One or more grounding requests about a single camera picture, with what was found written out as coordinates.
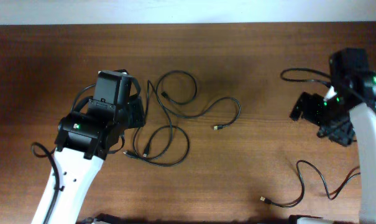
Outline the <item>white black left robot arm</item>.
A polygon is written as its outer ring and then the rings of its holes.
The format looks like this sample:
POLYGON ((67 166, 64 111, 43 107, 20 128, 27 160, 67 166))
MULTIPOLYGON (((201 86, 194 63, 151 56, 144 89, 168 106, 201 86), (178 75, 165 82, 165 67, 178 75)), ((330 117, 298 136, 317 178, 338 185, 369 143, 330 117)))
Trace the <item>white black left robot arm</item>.
POLYGON ((139 82, 126 70, 102 70, 94 94, 73 102, 58 124, 52 170, 33 223, 76 223, 111 147, 145 124, 139 82))

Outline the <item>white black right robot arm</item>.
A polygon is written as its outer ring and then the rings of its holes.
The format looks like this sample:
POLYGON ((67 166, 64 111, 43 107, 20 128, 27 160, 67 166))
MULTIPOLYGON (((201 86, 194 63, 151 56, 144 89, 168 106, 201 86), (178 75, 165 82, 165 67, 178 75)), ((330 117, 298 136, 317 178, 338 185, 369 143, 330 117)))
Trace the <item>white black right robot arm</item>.
POLYGON ((376 223, 376 70, 364 49, 346 48, 329 58, 329 91, 302 93, 291 111, 319 126, 318 137, 343 146, 357 141, 362 179, 361 223, 376 223))

